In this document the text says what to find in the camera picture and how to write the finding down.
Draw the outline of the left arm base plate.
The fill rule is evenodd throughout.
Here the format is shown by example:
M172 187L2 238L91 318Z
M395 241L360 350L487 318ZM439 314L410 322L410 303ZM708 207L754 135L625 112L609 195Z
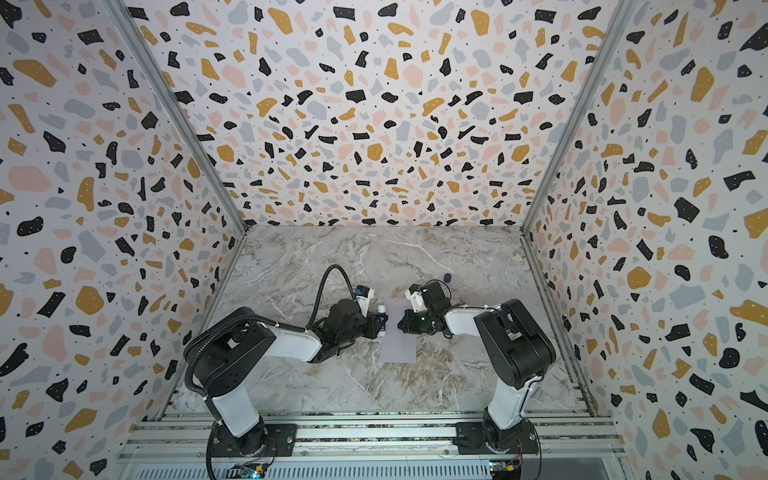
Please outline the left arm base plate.
M225 425L211 430L207 452L212 458L290 457L298 426L290 423L259 423L241 437L235 437Z

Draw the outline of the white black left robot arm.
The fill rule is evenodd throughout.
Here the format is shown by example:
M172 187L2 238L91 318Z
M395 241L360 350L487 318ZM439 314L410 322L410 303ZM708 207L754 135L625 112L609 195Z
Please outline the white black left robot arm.
M186 388L202 397L214 418L208 452L240 456L276 453L280 443L254 407L246 378L263 358L318 364L341 354L359 338L375 339L386 325L386 306L372 312L363 297L343 299L317 325L299 328L241 307L198 335L183 356Z

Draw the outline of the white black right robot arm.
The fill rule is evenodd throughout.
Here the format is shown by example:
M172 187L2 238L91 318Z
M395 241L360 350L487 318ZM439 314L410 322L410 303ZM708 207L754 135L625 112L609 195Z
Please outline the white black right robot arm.
M496 306L453 305L442 283L412 285L398 329L405 334L442 333L482 341L497 381L480 422L456 426L454 444L462 454L521 452L525 404L556 361L555 348L524 304L508 300Z

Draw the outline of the lavender envelope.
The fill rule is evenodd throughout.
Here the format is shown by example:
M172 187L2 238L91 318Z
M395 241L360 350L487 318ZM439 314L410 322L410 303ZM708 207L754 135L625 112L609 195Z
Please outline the lavender envelope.
M398 328L411 304L405 299L385 299L388 316L378 351L379 364L413 364L417 360L417 337Z

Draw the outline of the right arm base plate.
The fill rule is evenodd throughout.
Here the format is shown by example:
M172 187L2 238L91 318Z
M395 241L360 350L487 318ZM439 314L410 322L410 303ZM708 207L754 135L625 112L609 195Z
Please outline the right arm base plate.
M452 443L462 455L518 455L539 452L539 441L533 424L523 420L510 429L500 430L493 422L461 422L456 424Z

